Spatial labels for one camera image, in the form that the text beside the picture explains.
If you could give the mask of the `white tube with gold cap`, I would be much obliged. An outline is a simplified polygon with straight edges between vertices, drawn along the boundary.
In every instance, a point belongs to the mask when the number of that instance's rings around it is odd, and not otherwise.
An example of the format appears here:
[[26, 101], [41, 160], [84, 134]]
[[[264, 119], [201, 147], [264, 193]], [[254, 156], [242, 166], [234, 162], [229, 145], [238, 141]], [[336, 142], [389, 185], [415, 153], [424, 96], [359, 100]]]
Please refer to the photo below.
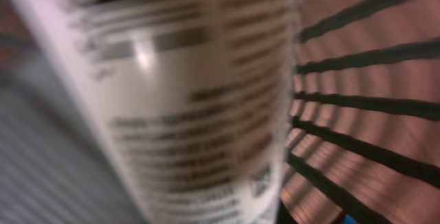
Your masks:
[[13, 0], [150, 223], [275, 223], [297, 0]]

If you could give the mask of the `blue snack packet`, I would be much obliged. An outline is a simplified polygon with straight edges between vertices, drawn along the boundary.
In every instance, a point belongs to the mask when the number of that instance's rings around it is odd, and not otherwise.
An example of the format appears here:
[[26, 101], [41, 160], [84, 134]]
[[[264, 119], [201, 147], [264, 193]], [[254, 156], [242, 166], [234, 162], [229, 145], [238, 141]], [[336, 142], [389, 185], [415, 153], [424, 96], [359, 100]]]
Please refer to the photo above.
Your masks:
[[358, 222], [350, 215], [345, 215], [342, 224], [358, 224]]

